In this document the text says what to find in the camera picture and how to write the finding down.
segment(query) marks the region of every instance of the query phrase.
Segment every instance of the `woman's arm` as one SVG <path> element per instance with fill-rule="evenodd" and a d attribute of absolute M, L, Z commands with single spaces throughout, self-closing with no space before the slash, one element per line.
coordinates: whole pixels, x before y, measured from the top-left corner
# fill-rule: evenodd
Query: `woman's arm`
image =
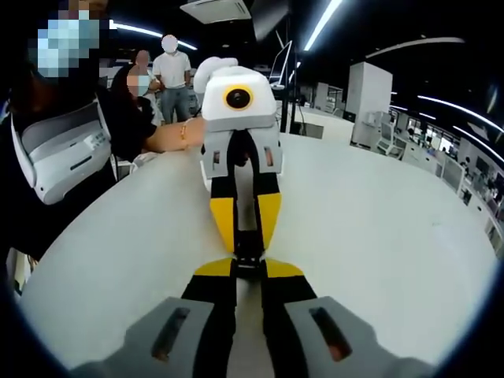
<path fill-rule="evenodd" d="M 144 148 L 152 152 L 186 150 L 201 146 L 205 138 L 205 120 L 192 118 L 188 122 L 167 124 L 156 129 L 146 140 Z"/>

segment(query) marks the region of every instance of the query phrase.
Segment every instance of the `air conditioner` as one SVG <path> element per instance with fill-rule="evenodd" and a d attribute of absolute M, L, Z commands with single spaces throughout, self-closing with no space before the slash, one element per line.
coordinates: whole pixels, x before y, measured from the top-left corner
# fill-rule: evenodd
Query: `air conditioner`
<path fill-rule="evenodd" d="M 252 18 L 243 0 L 189 0 L 180 8 L 203 24 Z"/>

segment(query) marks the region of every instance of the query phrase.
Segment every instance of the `yellow ring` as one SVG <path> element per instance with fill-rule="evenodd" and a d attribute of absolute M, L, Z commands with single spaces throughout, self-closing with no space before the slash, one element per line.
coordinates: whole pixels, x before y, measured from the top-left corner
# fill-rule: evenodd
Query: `yellow ring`
<path fill-rule="evenodd" d="M 243 91 L 245 91 L 246 93 L 249 94 L 250 96 L 250 102 L 249 102 L 249 105 L 245 106 L 244 108 L 242 109 L 236 109 L 236 108 L 233 108 L 232 106 L 230 106 L 228 104 L 228 95 L 234 91 L 235 89 L 241 89 Z M 246 109 L 249 109 L 249 107 L 252 105 L 252 102 L 254 102 L 254 93 L 252 92 L 252 90 L 247 86 L 247 85 L 233 85 L 231 87 L 228 87 L 228 89 L 224 92 L 224 104 L 226 104 L 226 106 L 231 109 L 231 110 L 235 110 L 235 111 L 238 111 L 238 112 L 241 112 L 243 110 L 246 110 Z"/>

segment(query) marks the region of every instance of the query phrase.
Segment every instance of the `robot camera eye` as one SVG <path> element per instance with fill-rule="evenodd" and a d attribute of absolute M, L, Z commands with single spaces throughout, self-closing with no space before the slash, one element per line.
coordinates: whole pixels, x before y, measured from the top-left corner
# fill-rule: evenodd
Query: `robot camera eye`
<path fill-rule="evenodd" d="M 225 100 L 231 108 L 244 110 L 252 103 L 252 94 L 245 88 L 233 88 L 228 92 Z"/>

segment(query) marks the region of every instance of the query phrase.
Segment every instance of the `gray pants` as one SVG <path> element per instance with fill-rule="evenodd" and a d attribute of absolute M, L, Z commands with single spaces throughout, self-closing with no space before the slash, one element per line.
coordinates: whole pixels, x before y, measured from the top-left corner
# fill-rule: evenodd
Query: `gray pants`
<path fill-rule="evenodd" d="M 167 124 L 173 123 L 173 110 L 176 111 L 177 122 L 185 122 L 189 114 L 189 93 L 187 87 L 166 88 L 161 93 L 161 111 Z"/>

